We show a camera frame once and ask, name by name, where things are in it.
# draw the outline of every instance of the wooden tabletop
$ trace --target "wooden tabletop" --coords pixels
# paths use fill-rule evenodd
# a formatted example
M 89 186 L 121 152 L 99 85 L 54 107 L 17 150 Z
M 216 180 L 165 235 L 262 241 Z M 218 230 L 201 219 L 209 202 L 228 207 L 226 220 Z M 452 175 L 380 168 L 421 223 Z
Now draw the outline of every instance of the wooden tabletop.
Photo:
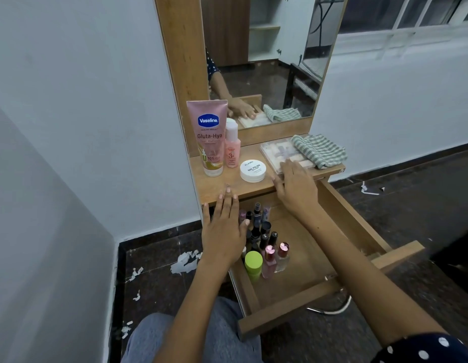
M 240 199 L 261 195 L 274 190 L 271 175 L 274 174 L 273 169 L 267 162 L 266 158 L 259 150 L 260 144 L 243 146 L 241 148 L 241 155 L 239 157 L 239 164 L 248 159 L 257 159 L 266 164 L 266 177 L 261 182 L 249 183 L 241 178 L 239 166 L 236 168 L 228 168 L 224 166 L 224 171 L 220 176 L 208 177 L 204 173 L 202 166 L 202 159 L 200 156 L 190 158 L 190 166 L 195 179 L 197 192 L 201 200 L 201 204 L 208 203 L 214 205 L 217 201 L 219 194 L 224 191 L 226 185 L 230 185 L 232 193 L 239 196 Z M 329 177 L 332 174 L 340 173 L 345 170 L 343 164 L 335 165 L 327 169 L 309 169 L 314 179 Z

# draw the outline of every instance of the hand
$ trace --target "hand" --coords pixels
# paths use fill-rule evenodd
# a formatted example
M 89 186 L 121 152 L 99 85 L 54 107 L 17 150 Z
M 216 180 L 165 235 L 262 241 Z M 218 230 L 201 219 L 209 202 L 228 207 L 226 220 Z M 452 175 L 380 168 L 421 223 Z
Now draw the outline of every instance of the hand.
M 204 226 L 202 228 L 202 247 L 204 249 L 200 263 L 210 265 L 214 273 L 224 278 L 229 268 L 242 254 L 246 245 L 246 230 L 249 220 L 238 225 L 239 199 L 232 195 L 228 187 L 225 194 L 220 194 L 212 220 L 209 205 L 203 206 Z
M 254 108 L 252 108 L 249 104 L 240 98 L 229 98 L 227 100 L 227 107 L 229 117 L 232 117 L 233 114 L 236 114 L 238 117 L 243 116 L 244 118 L 249 117 L 250 119 L 256 118 Z
M 288 211 L 301 223 L 322 210 L 318 203 L 318 188 L 313 177 L 299 164 L 286 160 L 281 163 L 284 185 L 278 176 L 272 177 L 278 198 Z

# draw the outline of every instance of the vaseline logo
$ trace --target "vaseline logo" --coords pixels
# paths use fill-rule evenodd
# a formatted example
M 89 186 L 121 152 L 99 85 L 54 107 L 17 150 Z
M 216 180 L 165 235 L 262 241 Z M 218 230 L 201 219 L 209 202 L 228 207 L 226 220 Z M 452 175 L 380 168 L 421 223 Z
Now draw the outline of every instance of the vaseline logo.
M 202 127 L 214 127 L 219 125 L 219 117 L 212 113 L 200 115 L 197 121 L 199 122 L 199 126 Z

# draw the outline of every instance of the green cap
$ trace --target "green cap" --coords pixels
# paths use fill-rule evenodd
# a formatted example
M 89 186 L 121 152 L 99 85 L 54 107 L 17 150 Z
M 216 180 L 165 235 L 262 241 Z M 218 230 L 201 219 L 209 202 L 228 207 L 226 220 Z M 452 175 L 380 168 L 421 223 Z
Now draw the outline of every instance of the green cap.
M 262 266 L 261 254 L 256 251 L 249 251 L 244 258 L 244 266 L 249 274 L 257 274 Z

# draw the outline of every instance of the polka dot sleeve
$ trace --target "polka dot sleeve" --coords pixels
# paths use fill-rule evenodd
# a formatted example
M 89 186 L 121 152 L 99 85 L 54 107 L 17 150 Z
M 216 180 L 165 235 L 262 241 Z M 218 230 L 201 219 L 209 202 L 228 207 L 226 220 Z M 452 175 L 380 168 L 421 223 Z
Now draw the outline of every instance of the polka dot sleeve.
M 468 363 L 468 349 L 446 334 L 421 334 L 401 339 L 379 351 L 372 363 Z
M 207 58 L 207 78 L 210 81 L 210 79 L 214 75 L 214 72 L 219 71 L 219 69 L 217 68 L 213 60 L 210 58 L 209 53 L 207 52 L 207 48 L 206 48 L 206 58 Z

